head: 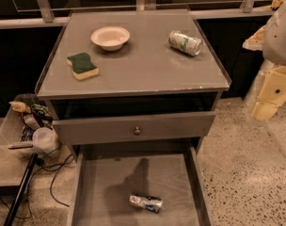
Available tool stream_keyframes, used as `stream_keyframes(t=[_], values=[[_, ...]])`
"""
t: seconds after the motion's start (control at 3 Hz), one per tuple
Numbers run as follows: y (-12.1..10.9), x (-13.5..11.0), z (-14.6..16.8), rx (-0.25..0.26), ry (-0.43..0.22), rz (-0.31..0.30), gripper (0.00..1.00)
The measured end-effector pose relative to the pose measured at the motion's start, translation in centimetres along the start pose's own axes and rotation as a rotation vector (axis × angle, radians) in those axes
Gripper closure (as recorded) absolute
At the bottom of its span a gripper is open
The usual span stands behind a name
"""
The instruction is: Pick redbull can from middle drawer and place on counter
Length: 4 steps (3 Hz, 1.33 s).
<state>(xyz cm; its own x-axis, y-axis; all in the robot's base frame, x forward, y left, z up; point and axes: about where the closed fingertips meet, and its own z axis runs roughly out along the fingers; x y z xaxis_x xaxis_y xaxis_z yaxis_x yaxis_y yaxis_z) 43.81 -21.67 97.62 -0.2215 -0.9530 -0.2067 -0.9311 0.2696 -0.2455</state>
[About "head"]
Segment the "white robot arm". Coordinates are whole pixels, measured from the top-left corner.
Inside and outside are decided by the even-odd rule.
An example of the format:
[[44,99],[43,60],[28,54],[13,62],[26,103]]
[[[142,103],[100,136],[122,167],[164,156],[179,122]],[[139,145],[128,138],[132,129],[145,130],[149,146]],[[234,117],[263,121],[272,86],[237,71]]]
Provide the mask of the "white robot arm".
[[269,121],[286,102],[286,0],[273,0],[272,8],[276,11],[266,25],[243,43],[245,49],[262,51],[273,63],[251,113],[258,121]]

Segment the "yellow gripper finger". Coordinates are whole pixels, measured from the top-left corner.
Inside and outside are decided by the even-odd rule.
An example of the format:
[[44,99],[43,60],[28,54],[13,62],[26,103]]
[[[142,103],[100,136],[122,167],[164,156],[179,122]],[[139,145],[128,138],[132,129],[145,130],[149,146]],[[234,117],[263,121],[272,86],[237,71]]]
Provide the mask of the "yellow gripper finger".
[[269,121],[285,102],[286,66],[279,66],[265,75],[251,116],[258,121]]
[[251,51],[261,51],[263,42],[264,26],[259,28],[251,37],[246,39],[243,47]]

